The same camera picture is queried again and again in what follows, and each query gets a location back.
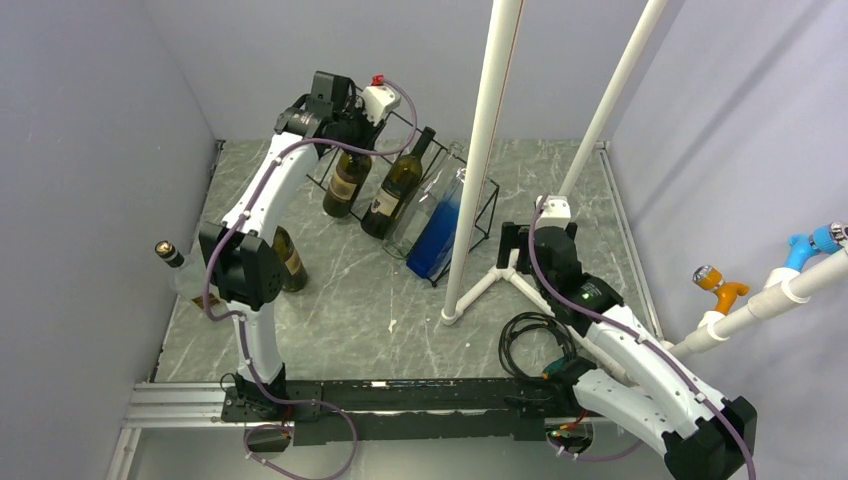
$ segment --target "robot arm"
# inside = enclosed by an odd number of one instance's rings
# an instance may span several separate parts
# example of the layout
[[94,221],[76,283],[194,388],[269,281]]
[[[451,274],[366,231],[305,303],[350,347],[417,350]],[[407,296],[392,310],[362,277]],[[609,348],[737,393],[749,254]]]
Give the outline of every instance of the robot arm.
[[[284,209],[329,142],[291,147],[304,139],[321,138],[336,145],[373,149],[386,117],[400,104],[400,96],[376,80],[358,95],[351,79],[316,72],[311,93],[278,117],[268,153],[236,205],[220,224],[201,225],[199,241],[207,265],[215,248],[226,239],[214,262],[212,283],[231,311],[244,312],[246,338],[241,338],[239,319],[233,319],[239,335],[237,384],[253,381],[242,348],[244,340],[261,382],[275,396],[285,397],[285,368],[277,349],[273,304],[282,289],[285,267],[273,248],[274,236]],[[273,407],[255,388],[248,385],[245,393],[253,403]]]
[[[527,227],[513,239],[519,248],[516,269],[534,275],[542,297],[560,323],[572,327],[585,341],[622,365],[638,386],[623,385],[585,360],[564,365],[562,375],[551,378],[569,379],[566,381],[580,406],[636,435],[664,457],[675,478],[729,478],[744,463],[743,458],[707,401],[721,410],[749,450],[753,450],[756,429],[754,408],[742,397],[728,401],[677,359],[671,357],[676,366],[673,368],[658,356],[655,351],[664,352],[664,348],[624,305],[621,296],[602,279],[583,272],[574,243],[576,225],[569,222],[570,218],[558,218],[556,209],[546,210],[536,223],[534,235],[541,273],[559,295],[613,322],[598,322],[571,309],[543,288],[528,258]],[[697,385],[697,394],[679,372]]]

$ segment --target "blue liquid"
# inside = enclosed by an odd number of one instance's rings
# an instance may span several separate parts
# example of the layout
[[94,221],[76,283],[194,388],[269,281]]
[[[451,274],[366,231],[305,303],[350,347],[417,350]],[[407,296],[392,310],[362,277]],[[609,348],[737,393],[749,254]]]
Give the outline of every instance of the blue liquid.
[[406,259],[406,266],[421,278],[435,275],[453,249],[459,204],[442,200],[418,236]]

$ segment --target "orange valve handle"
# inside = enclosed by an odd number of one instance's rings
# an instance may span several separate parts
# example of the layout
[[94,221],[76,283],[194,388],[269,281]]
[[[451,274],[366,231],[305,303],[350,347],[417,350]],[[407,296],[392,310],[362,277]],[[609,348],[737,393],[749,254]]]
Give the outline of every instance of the orange valve handle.
[[740,295],[747,295],[751,291],[744,283],[725,282],[721,272],[710,265],[698,267],[692,275],[692,281],[703,290],[715,293],[718,303],[713,310],[724,315],[730,312]]

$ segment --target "brown glass bottle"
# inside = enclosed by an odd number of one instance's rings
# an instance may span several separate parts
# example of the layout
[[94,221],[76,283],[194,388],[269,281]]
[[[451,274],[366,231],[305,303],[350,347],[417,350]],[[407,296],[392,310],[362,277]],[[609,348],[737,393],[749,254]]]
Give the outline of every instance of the brown glass bottle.
[[283,264],[283,291],[297,292],[306,286],[306,268],[300,260],[291,235],[283,227],[277,227],[274,232],[272,247]]
[[362,217],[361,225],[365,233],[380,240],[386,237],[386,233],[403,212],[404,202],[415,193],[421,182],[424,173],[421,158],[424,157],[424,152],[434,136],[435,130],[424,127],[412,151],[401,155],[392,165],[377,195],[371,201],[371,206]]
[[342,151],[330,185],[327,186],[327,193],[324,194],[323,206],[327,215],[342,218],[350,212],[370,171],[371,157]]

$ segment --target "white wall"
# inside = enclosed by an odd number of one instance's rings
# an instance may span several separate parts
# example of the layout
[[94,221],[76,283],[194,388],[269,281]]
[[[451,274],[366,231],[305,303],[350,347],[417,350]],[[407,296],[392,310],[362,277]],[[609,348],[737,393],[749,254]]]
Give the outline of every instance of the white wall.
[[214,140],[136,0],[0,8],[0,471],[103,478]]
[[[360,84],[385,73],[418,100],[423,123],[446,138],[471,134],[490,0],[144,4],[218,138],[268,137],[315,70]],[[644,5],[526,2],[500,136],[582,137]]]
[[[612,141],[671,340],[714,302],[689,281],[697,266],[759,289],[790,234],[848,220],[846,86],[846,2],[683,6]],[[688,361],[757,407],[761,478],[848,471],[846,288]]]

